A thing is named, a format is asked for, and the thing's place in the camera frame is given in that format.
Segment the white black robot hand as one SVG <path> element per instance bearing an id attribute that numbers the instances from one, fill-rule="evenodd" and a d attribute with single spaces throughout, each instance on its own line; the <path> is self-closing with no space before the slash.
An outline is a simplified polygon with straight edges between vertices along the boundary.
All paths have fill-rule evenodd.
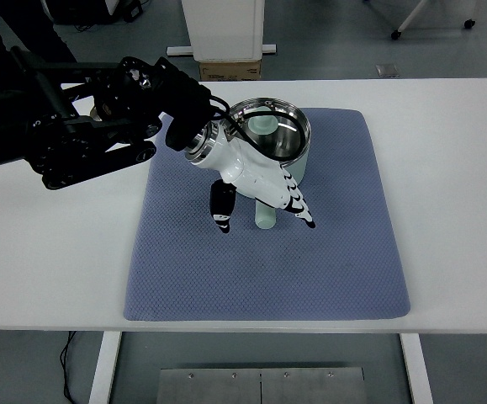
<path id="1" fill-rule="evenodd" d="M 270 229 L 276 224 L 276 210 L 285 210 L 308 227 L 315 227 L 294 176 L 244 141 L 228 141 L 220 136 L 188 148 L 186 158 L 196 167 L 220 174 L 220 179 L 211 186 L 209 211 L 222 232 L 230 231 L 238 194 L 256 201 L 254 220 L 260 229 Z"/>

